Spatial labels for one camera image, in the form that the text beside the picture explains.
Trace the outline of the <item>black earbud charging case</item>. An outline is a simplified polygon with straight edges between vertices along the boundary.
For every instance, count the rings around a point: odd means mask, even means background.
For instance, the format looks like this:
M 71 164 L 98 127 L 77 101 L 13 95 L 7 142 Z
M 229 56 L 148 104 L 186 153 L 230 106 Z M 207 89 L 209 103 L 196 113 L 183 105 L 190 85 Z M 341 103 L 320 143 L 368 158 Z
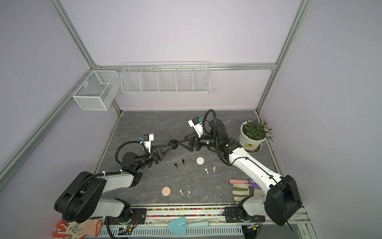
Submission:
M 172 149 L 176 149 L 178 147 L 178 141 L 176 139 L 170 139 L 169 146 L 172 147 Z

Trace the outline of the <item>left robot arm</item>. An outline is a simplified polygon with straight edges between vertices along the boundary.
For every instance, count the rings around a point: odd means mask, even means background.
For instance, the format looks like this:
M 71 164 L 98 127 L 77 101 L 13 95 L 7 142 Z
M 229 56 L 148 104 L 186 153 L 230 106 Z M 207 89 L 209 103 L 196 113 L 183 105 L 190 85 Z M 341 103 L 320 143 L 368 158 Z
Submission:
M 94 218 L 116 218 L 120 223 L 129 223 L 133 217 L 130 203 L 117 198 L 103 199 L 102 195 L 136 186 L 143 175 L 140 169 L 159 163 L 178 145 L 175 139 L 167 145 L 155 146 L 137 140 L 123 143 L 114 155 L 121 169 L 98 174 L 81 172 L 56 200 L 55 211 L 68 223 L 83 223 Z

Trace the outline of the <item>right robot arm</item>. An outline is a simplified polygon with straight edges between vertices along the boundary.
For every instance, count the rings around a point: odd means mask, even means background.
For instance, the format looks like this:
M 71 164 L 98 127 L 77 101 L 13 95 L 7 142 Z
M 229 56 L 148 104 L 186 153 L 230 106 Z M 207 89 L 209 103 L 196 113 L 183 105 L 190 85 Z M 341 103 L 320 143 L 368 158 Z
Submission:
M 179 145 L 192 152 L 205 147 L 216 153 L 227 166 L 242 170 L 263 191 L 264 197 L 248 196 L 237 207 L 243 220 L 265 213 L 275 224 L 283 226 L 302 207 L 296 181 L 290 176 L 282 176 L 252 157 L 235 139 L 228 136 L 224 123 L 216 117 L 206 126 L 205 117 L 195 117 L 188 121 L 195 132 L 185 136 Z

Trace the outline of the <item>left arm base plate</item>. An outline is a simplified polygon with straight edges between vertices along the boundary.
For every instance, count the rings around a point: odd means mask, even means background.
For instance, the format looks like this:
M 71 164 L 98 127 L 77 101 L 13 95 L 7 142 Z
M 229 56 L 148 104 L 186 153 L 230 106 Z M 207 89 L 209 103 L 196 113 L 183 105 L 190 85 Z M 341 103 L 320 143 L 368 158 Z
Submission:
M 117 217 L 108 217 L 107 222 L 109 225 L 139 225 L 145 223 L 146 215 L 146 208 L 129 208 Z

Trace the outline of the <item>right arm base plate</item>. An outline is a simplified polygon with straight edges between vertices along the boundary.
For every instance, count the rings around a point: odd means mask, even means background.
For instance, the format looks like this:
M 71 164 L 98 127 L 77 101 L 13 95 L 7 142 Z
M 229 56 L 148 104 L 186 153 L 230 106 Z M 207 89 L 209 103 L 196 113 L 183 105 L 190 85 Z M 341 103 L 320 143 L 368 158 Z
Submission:
M 238 206 L 225 207 L 222 214 L 227 223 L 263 223 L 266 221 L 265 216 L 249 216 Z

